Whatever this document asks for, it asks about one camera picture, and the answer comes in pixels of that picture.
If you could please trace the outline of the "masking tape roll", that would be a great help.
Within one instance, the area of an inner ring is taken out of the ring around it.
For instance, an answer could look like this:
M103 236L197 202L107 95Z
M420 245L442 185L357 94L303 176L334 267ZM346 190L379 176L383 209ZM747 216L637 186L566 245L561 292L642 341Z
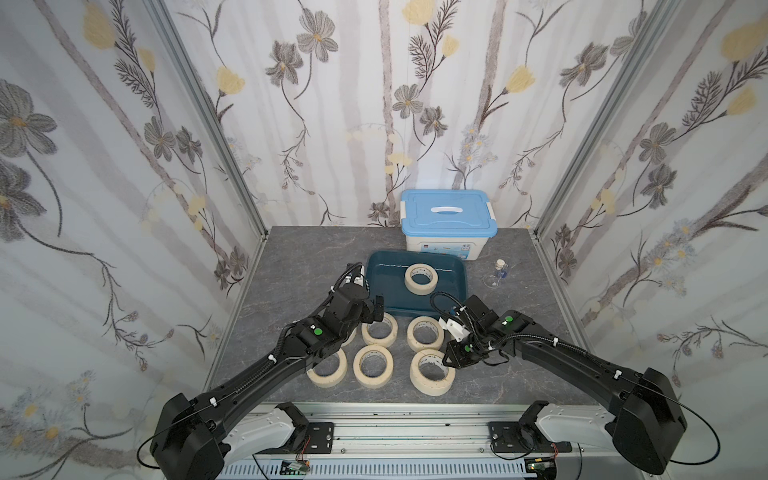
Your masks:
M394 344L398 330L397 320L389 313L383 314L381 322L361 325L362 338L366 345L380 345L385 348Z
M444 331L437 320L428 316L414 318L408 325L407 344L414 352L425 349L439 350L444 342Z
M392 354L380 345L365 346L354 357L353 373L363 387L379 389L392 379L394 373Z
M327 389L341 383L348 373L348 360L343 349L307 371L309 380L317 387Z
M438 273L432 266L416 263L406 269L404 284L410 293L426 296L435 291L438 279Z
M443 360L444 354L435 349L415 353L409 369L413 386L428 396L445 395L454 383L455 370L444 365Z
M353 329L353 330L350 332L350 334L349 334L348 338L347 338L345 341L343 341L343 342L342 342L342 344L341 344L341 348L344 348L344 347L348 346L350 343L352 343L352 342L354 341L354 339L356 338L356 336L357 336L357 332L358 332L358 328L357 328L357 327L355 327L355 328L354 328L354 329Z

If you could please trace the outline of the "teal plastic tray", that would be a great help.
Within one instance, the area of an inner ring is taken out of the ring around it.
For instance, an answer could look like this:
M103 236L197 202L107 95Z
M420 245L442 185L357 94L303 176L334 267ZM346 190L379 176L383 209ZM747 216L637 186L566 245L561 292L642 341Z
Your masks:
M406 287L406 271L417 263L435 269L436 291L448 293L460 302L467 299L466 269L459 258L435 253L382 250L370 256L366 276L371 296L383 297L387 313L412 317L433 313L429 294L415 295Z

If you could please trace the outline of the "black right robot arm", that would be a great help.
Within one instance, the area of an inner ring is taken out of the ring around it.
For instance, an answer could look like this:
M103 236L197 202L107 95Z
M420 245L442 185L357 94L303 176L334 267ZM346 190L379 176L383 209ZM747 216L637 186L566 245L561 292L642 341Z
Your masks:
M614 449L634 467L662 474L673 463L688 428L690 407L676 397L670 379L647 368L638 372L602 359L562 340L516 310L496 314L479 297L459 301L446 292L429 303L446 321L451 339L443 363L463 369L498 355L531 362L575 386L604 407L611 418L603 431Z

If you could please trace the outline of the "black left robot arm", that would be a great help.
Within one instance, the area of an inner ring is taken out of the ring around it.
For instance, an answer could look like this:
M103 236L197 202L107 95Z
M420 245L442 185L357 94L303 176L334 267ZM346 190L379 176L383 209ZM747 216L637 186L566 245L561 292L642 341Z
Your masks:
M361 324L383 320L383 298L370 296L364 266L351 263L308 316L286 325L275 346L228 381L163 405L144 445L167 479L214 479L234 451L227 436L264 398L336 354Z

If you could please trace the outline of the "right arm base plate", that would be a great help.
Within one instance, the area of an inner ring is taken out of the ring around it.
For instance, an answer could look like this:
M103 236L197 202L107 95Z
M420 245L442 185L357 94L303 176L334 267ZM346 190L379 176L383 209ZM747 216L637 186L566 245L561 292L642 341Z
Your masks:
M492 449L502 455L523 453L554 455L571 453L569 442L552 442L535 426L519 422L489 422L487 424Z

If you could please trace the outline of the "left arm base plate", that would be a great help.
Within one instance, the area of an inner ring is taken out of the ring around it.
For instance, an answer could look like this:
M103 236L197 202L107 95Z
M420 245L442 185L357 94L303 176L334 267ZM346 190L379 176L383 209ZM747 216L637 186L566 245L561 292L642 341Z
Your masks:
M329 455L333 450L335 424L333 422L310 422L300 453Z

